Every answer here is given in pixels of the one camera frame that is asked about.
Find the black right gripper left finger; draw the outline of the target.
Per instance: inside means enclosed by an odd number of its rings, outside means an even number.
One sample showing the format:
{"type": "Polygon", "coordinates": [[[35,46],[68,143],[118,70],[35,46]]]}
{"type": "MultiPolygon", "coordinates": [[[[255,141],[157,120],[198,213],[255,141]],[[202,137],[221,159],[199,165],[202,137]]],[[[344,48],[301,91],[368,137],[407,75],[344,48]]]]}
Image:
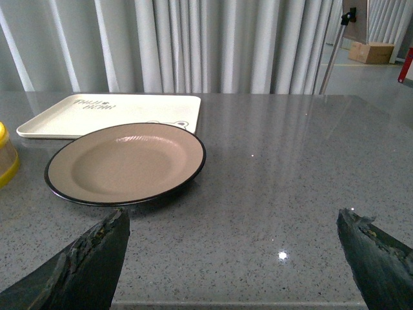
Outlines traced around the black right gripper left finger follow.
{"type": "Polygon", "coordinates": [[[1,309],[110,309],[130,236],[117,209],[1,292],[1,309]]]}

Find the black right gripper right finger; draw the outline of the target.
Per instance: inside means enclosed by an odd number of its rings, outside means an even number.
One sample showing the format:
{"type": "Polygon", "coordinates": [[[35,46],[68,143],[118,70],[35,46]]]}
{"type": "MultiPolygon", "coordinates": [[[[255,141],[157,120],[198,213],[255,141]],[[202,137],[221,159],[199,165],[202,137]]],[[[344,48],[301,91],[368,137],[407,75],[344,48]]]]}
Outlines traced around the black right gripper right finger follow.
{"type": "Polygon", "coordinates": [[[353,279],[369,309],[412,309],[412,248],[373,221],[339,210],[337,233],[353,279]]]}

